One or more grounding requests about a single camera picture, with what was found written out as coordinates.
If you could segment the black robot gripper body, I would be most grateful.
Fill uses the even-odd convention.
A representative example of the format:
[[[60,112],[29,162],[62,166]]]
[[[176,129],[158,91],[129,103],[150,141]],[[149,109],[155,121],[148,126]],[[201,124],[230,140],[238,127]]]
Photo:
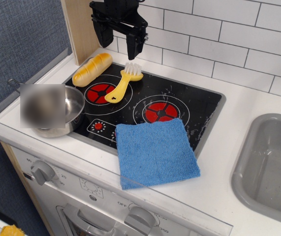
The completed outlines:
[[[92,21],[98,37],[117,31],[126,36],[146,37],[148,23],[138,13],[137,0],[91,1]]]

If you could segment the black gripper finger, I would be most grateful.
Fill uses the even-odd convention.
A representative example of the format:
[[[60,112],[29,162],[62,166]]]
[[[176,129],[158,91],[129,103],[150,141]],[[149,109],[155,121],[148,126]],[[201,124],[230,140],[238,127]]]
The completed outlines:
[[[103,48],[108,47],[114,40],[113,30],[106,22],[97,22],[93,20],[93,26],[100,45]]]
[[[129,60],[134,60],[136,56],[142,52],[145,43],[145,34],[126,36],[127,55]]]

